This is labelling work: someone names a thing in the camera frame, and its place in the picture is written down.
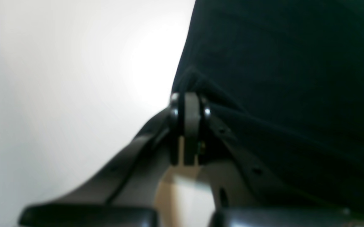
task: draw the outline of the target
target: dark green fabric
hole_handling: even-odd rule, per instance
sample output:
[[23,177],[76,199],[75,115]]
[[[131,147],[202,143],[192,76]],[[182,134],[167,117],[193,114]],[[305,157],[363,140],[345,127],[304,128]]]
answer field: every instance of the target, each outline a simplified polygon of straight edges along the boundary
[[282,179],[364,213],[364,0],[196,0],[186,91]]

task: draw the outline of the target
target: white wall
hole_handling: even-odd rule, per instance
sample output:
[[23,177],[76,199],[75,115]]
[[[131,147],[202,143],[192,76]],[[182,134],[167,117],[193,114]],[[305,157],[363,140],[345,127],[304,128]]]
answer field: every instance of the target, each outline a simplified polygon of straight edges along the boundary
[[0,0],[0,227],[165,107],[194,0]]

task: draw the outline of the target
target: dark fabric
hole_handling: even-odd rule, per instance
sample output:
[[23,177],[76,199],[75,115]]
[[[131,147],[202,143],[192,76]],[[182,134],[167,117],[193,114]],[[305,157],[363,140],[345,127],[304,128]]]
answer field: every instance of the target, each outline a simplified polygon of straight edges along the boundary
[[364,213],[364,0],[196,0],[186,91],[286,182]]

